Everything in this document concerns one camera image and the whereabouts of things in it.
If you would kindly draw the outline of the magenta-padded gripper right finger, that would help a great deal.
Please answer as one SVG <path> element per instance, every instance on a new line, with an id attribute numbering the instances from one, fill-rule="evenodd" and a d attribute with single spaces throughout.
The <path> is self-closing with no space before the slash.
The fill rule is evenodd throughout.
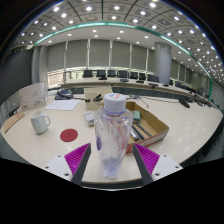
<path id="1" fill-rule="evenodd" d="M 182 167 L 168 155 L 159 155 L 136 143 L 133 144 L 132 153 L 136 159 L 144 185 L 182 169 Z"/>

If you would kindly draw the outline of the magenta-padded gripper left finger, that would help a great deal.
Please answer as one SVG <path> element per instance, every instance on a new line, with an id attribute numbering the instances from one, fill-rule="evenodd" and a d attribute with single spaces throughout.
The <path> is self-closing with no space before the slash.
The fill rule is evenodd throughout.
<path id="1" fill-rule="evenodd" d="M 54 157 L 43 166 L 43 170 L 80 185 L 90 154 L 91 144 L 87 143 L 66 155 Z"/>

